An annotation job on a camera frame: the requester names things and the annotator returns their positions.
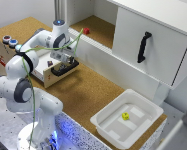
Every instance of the brown work surface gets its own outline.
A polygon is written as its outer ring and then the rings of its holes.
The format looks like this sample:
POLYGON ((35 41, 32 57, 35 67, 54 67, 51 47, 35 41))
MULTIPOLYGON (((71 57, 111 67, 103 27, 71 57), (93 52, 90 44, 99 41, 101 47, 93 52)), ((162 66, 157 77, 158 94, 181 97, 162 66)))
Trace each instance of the brown work surface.
MULTIPOLYGON (((20 43, 23 43, 39 28, 51 31, 51 28, 36 19, 32 17, 26 18, 0 28, 0 41, 2 41, 4 35, 11 35, 13 38, 20 41, 20 43)), ((75 72, 47 89, 45 89, 43 83, 34 76, 32 76, 32 82, 34 87, 41 88, 59 98, 64 104, 63 111, 65 113, 112 149, 116 149, 97 133, 95 126, 90 122, 90 118, 124 92, 124 89, 83 64, 80 64, 75 72)), ((162 115, 130 150, 139 149, 165 119, 166 116, 162 115)))
POLYGON ((79 32, 82 28, 89 28, 90 34, 87 34, 88 37, 112 49, 115 25, 96 16, 91 16, 70 27, 79 32))

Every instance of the yellow object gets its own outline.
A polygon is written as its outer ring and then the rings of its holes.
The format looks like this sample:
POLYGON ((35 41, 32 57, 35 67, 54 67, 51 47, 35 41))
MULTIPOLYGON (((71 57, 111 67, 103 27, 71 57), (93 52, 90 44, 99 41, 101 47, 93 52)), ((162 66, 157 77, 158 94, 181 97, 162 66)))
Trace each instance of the yellow object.
POLYGON ((123 113, 123 114, 122 114, 122 118, 123 118, 124 120, 128 120, 128 119, 129 119, 129 114, 128 114, 127 112, 123 113))

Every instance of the cable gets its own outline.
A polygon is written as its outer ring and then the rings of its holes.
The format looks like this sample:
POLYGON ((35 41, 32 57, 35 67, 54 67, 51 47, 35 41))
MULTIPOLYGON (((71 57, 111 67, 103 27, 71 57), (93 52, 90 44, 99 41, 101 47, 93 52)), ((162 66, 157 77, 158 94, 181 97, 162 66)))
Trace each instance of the cable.
MULTIPOLYGON (((31 50, 41 50, 41 49, 60 50, 60 49, 63 49, 63 48, 66 48, 66 47, 70 46, 71 44, 73 44, 73 43, 77 40, 77 44, 76 44, 76 47, 75 47, 75 50, 74 50, 74 55, 75 55, 75 52, 76 52, 76 49, 77 49, 77 46, 78 46, 78 42, 79 42, 79 39, 80 39, 82 33, 83 33, 83 29, 81 30, 80 34, 75 38, 74 41, 72 41, 71 43, 69 43, 68 45, 65 45, 65 46, 63 46, 63 47, 60 47, 60 48, 32 48, 32 49, 27 50, 25 53, 27 53, 27 52, 29 52, 29 51, 31 51, 31 50)), ((30 75, 29 75, 29 73, 28 73, 26 64, 25 64, 25 62, 24 62, 24 57, 22 57, 22 62, 23 62, 24 69, 25 69, 25 71, 26 71, 26 73, 27 73, 29 82, 30 82, 31 87, 32 87, 32 92, 33 92, 33 128, 32 128, 32 132, 31 132, 31 136, 30 136, 30 143, 29 143, 29 150, 30 150, 31 142, 32 142, 32 137, 33 137, 33 130, 34 130, 34 126, 35 126, 35 92, 34 92, 33 84, 32 84, 30 75)))

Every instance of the white plastic bin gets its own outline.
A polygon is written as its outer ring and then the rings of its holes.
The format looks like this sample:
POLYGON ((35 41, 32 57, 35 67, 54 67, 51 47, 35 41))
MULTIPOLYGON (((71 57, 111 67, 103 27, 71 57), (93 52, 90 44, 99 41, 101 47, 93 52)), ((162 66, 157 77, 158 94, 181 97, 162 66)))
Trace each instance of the white plastic bin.
POLYGON ((163 109, 133 90, 126 90, 91 118, 98 133, 119 149, 129 149, 162 115, 163 109), (122 113, 129 120, 122 119, 122 113))

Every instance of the black handle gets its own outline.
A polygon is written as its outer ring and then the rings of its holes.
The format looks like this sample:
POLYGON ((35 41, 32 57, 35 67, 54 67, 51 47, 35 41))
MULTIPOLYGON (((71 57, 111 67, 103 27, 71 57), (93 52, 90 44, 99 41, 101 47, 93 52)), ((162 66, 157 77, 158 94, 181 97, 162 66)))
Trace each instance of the black handle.
POLYGON ((142 39, 142 42, 141 42, 141 45, 140 45, 139 54, 138 54, 138 60, 137 60, 138 63, 141 63, 141 62, 143 62, 143 61, 146 59, 146 58, 144 57, 144 50, 145 50, 145 47, 146 47, 146 40, 147 40, 148 38, 150 38, 151 36, 152 36, 151 33, 146 32, 146 33, 145 33, 145 36, 144 36, 143 39, 142 39))
POLYGON ((51 72, 55 75, 55 76, 62 76, 63 74, 67 73, 68 71, 72 70, 73 68, 77 67, 79 65, 79 62, 74 60, 73 64, 71 64, 70 66, 64 68, 64 69, 59 69, 59 70, 55 70, 54 67, 51 68, 51 72))

